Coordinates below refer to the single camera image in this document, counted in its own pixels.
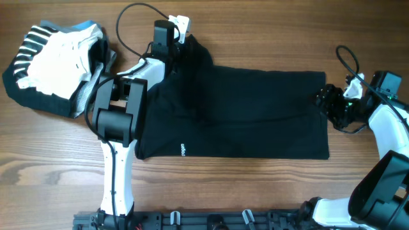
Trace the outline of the black t-shirt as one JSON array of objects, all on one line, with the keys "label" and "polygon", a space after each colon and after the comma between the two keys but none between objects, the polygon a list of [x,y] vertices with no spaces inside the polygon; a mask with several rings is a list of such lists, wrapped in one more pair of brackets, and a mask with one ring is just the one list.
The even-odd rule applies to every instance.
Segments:
[{"label": "black t-shirt", "polygon": [[324,72],[217,66],[194,36],[174,72],[148,90],[135,156],[329,158],[327,118],[313,104]]}]

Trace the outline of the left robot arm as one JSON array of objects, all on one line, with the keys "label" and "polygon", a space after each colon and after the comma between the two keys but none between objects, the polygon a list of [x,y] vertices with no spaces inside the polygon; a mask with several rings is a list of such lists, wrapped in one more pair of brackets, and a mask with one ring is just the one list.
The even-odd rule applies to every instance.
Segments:
[{"label": "left robot arm", "polygon": [[162,81],[185,49],[190,19],[169,16],[154,23],[154,38],[138,64],[116,75],[99,78],[91,93],[94,108],[86,122],[101,140],[104,153],[104,197],[97,229],[133,229],[132,155],[141,138],[147,91]]}]

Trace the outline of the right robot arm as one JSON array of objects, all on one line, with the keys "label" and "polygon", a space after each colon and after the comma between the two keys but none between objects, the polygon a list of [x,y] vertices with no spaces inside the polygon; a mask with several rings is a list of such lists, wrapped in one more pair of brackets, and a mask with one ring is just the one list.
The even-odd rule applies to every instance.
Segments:
[{"label": "right robot arm", "polygon": [[343,199],[312,198],[294,221],[299,229],[408,229],[408,106],[397,99],[401,76],[377,71],[367,91],[360,74],[347,76],[347,87],[327,84],[316,105],[334,128],[362,122],[374,133],[380,160]]}]

